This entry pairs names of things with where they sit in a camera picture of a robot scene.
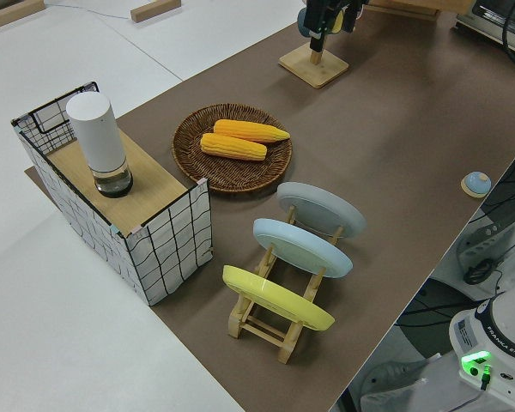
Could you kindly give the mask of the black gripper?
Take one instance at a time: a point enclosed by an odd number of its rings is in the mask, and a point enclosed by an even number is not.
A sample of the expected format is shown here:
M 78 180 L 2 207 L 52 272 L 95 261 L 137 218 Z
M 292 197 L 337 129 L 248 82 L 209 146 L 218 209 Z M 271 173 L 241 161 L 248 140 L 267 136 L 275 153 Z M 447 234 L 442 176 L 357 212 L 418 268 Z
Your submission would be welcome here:
M 321 52 L 324 49 L 325 34 L 334 27 L 341 8 L 342 2 L 338 0 L 308 0 L 306 2 L 304 27 L 310 31 L 310 48 L 314 52 Z M 348 2 L 344 12 L 345 31 L 354 30 L 362 9 L 363 2 L 361 0 Z

